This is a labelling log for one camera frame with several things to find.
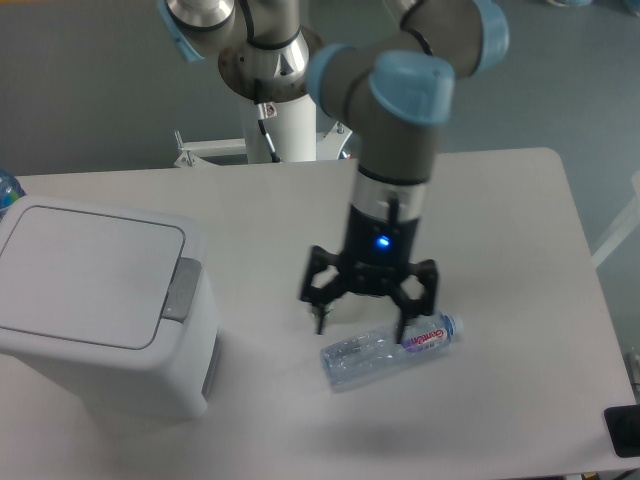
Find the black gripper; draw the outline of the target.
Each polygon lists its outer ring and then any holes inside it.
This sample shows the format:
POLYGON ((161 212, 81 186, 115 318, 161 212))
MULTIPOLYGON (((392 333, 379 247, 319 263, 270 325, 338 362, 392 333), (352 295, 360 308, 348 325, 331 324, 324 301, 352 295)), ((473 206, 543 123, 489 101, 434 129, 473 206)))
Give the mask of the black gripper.
MULTIPOLYGON (((322 305, 340 299, 348 292, 367 296, 390 296, 399 308, 395 342, 403 341, 406 328, 417 317, 431 316, 435 310, 439 272, 437 263, 427 259, 410 264, 410 255, 419 219, 389 223, 350 206, 343 249, 333 254, 314 245, 299 290, 299 300, 322 305), (322 285, 315 278, 333 267, 336 273, 322 285), (409 279, 421 286, 413 298, 403 287, 409 279)), ((315 333, 322 334, 326 320, 315 322, 315 333)))

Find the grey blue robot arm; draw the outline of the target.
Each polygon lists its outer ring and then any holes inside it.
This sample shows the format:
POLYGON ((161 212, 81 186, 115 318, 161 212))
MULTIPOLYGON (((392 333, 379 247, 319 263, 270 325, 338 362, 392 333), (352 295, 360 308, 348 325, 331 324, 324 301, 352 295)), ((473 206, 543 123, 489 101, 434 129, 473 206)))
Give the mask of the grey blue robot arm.
POLYGON ((362 141, 344 244, 310 250, 299 297, 318 326, 346 293, 387 297, 402 338, 433 313, 438 270, 410 259, 457 80, 499 63, 509 27, 492 1, 391 1, 397 32, 366 48, 311 48, 296 1, 162 1, 188 61, 218 60, 227 85, 257 104, 309 96, 362 141))

